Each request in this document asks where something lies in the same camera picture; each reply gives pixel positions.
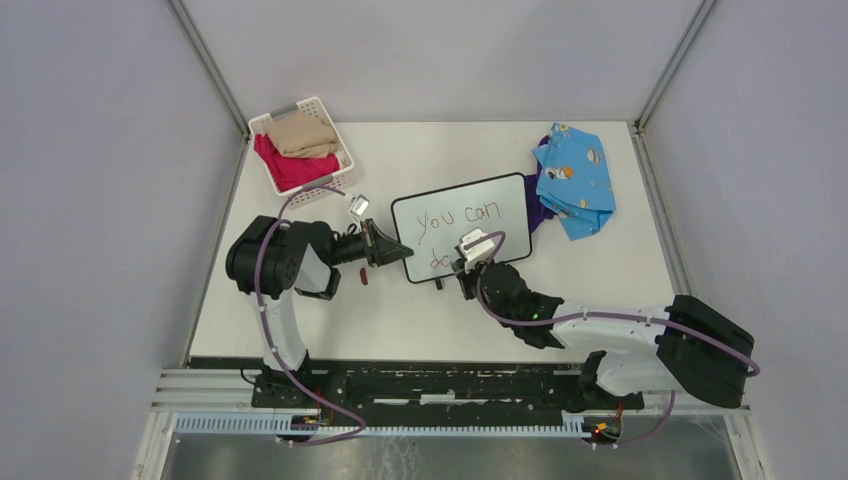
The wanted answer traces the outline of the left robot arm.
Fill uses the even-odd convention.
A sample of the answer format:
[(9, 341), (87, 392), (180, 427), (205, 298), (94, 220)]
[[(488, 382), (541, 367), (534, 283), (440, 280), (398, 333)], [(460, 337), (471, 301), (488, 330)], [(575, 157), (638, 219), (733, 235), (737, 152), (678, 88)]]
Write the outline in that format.
[(364, 260), (370, 267), (381, 267), (413, 255), (370, 218), (350, 224), (345, 232), (323, 221), (254, 218), (230, 247), (225, 271), (249, 297), (263, 338), (261, 378), (276, 384), (281, 400), (297, 408), (314, 394), (314, 381), (303, 371), (310, 359), (293, 297), (329, 301), (341, 281), (340, 265)]

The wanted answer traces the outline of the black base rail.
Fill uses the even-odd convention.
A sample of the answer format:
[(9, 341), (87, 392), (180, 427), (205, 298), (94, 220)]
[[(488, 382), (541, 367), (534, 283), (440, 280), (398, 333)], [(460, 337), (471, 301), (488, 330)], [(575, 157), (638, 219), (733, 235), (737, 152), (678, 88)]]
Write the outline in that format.
[(264, 366), (251, 405), (286, 410), (283, 441), (365, 436), (589, 436), (580, 415), (640, 410), (639, 393), (615, 396), (572, 363), (307, 360), (292, 375)]

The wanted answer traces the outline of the purple cloth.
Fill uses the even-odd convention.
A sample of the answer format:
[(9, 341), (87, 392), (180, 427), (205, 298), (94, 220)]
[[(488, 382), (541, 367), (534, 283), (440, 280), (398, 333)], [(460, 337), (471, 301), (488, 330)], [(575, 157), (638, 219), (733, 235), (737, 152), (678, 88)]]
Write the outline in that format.
[(542, 173), (542, 167), (536, 158), (536, 149), (532, 150), (535, 172), (524, 176), (525, 202), (528, 218), (528, 230), (534, 233), (538, 227), (546, 220), (553, 219), (556, 214), (545, 207), (536, 193), (537, 184)]

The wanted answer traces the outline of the black framed whiteboard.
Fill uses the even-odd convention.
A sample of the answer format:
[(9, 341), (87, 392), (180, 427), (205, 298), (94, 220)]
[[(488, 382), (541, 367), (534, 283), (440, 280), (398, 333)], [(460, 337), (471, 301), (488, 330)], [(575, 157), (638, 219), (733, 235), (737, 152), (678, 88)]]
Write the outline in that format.
[(518, 172), (401, 197), (391, 203), (391, 213), (399, 242), (413, 251), (403, 261), (412, 284), (451, 276), (456, 246), (476, 229), (505, 233), (499, 261), (533, 252), (524, 176)]

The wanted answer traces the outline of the blue patterned cloth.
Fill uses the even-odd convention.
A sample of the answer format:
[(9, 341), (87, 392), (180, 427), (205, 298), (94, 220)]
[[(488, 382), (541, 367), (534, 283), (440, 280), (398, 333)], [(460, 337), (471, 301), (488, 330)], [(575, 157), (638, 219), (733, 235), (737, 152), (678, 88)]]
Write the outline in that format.
[(532, 153), (540, 168), (536, 195), (558, 217), (569, 240), (599, 233), (617, 208), (600, 137), (555, 122), (547, 142)]

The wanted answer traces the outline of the beige folded cloth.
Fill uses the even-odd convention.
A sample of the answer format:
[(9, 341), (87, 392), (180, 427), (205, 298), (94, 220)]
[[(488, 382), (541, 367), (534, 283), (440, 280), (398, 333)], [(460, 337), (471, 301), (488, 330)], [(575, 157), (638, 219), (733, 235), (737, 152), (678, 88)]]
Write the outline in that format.
[(325, 158), (334, 154), (339, 138), (326, 119), (302, 111), (270, 123), (265, 133), (276, 150), (290, 158)]

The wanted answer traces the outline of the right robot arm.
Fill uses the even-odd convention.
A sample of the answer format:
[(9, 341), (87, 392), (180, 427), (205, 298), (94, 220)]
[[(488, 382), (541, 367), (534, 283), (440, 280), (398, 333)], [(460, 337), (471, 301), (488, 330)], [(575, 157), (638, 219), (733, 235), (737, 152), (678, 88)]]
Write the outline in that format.
[(631, 394), (682, 391), (736, 409), (747, 380), (761, 371), (751, 358), (753, 336), (691, 295), (666, 307), (603, 309), (535, 292), (504, 262), (459, 259), (452, 269), (463, 296), (525, 344), (589, 350), (577, 392), (591, 408)]

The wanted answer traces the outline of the magenta cloth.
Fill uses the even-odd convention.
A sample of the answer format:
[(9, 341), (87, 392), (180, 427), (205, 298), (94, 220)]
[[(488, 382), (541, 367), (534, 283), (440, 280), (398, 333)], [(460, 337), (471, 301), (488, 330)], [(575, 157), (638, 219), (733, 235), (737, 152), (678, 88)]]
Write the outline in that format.
[(321, 158), (295, 158), (281, 155), (267, 135), (255, 137), (254, 151), (263, 160), (275, 186), (286, 192), (331, 175), (339, 169), (335, 154)]

